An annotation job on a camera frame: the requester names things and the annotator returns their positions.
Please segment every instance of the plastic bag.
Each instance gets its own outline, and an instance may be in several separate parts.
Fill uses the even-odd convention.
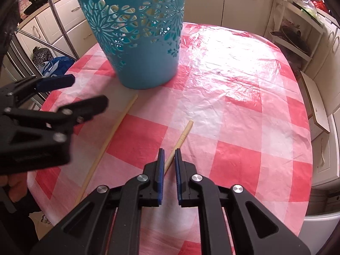
[[[39,68],[45,77],[65,75],[66,71],[74,64],[74,60],[67,56],[55,57],[51,61],[44,62]]]
[[[320,24],[323,27],[323,22],[319,18],[317,13],[317,9],[311,0],[293,0],[293,2],[297,3],[300,7],[302,7],[303,11],[307,13],[314,21]]]

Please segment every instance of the red object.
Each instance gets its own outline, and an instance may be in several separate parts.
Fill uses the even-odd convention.
[[[313,4],[315,5],[315,7],[323,10],[324,12],[328,13],[329,14],[329,10],[327,9],[326,5],[324,2],[322,2],[321,0],[318,0],[318,1],[312,1]]]
[[[295,234],[308,206],[312,146],[299,86],[280,49],[247,32],[183,24],[177,75],[163,86],[132,90],[121,85],[96,44],[68,71],[73,87],[55,91],[43,109],[98,94],[105,113],[76,128],[72,162],[28,174],[29,188],[52,224],[72,207],[86,174],[131,98],[125,117],[87,188],[117,187],[156,159],[169,155],[188,120],[193,128],[183,159],[218,185],[244,185]],[[196,208],[178,205],[174,167],[164,180],[159,208],[144,208],[140,254],[199,254]]]

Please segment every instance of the red and white tablecloth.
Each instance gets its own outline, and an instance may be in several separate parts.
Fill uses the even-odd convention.
[[[226,28],[185,23],[177,75],[148,90],[123,87],[96,44],[68,71],[73,87],[53,91],[43,110],[105,94],[109,107],[75,128],[72,161],[31,172],[28,186],[52,224],[74,205],[86,174],[115,119],[139,98],[111,140],[87,188],[123,185],[157,157],[166,157],[190,119],[183,159],[217,185],[241,184],[298,234],[312,180],[307,114],[293,72],[268,40]],[[144,208],[140,254],[199,254],[197,208],[177,201],[174,167],[159,208]]]

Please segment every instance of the round table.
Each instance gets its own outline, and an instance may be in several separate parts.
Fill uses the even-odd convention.
[[[241,184],[298,234],[312,180],[312,146],[305,106],[287,60],[268,40],[243,31],[184,23],[180,64],[168,83],[148,90],[123,87],[96,44],[68,71],[73,87],[53,91],[43,110],[105,94],[105,113],[74,130],[70,164],[28,175],[28,186],[52,224],[74,205],[86,174],[115,119],[139,98],[111,140],[86,190],[117,187],[166,157],[188,120],[193,128],[183,160],[217,185]],[[177,201],[174,167],[159,208],[144,208],[140,254],[199,254],[197,208]]]

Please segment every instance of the white shelf unit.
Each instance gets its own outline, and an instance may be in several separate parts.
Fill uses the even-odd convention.
[[[291,12],[295,13],[296,15],[300,16],[303,20],[305,20],[308,24],[310,24],[312,26],[312,29],[315,29],[319,33],[319,36],[318,36],[315,44],[313,45],[313,47],[310,47],[311,53],[309,55],[305,54],[300,49],[296,48],[295,46],[293,46],[289,42],[283,40],[282,38],[272,35],[272,42],[274,44],[278,43],[278,44],[285,46],[287,49],[289,49],[292,52],[294,52],[295,54],[299,55],[300,57],[302,57],[306,61],[306,64],[304,65],[303,70],[302,70],[302,72],[305,72],[309,62],[313,58],[313,55],[314,55],[314,53],[315,53],[315,51],[316,51],[316,49],[317,49],[317,47],[320,43],[321,37],[322,37],[325,30],[318,23],[316,23],[314,20],[312,20],[312,18],[310,18],[310,16],[307,13],[298,9],[296,6],[294,6],[292,3],[290,3],[290,1],[288,1],[288,0],[275,0],[275,2],[282,6],[282,11],[280,12],[278,20],[275,21],[274,31],[279,31],[282,20],[283,20],[284,12],[285,12],[286,9],[288,9]]]

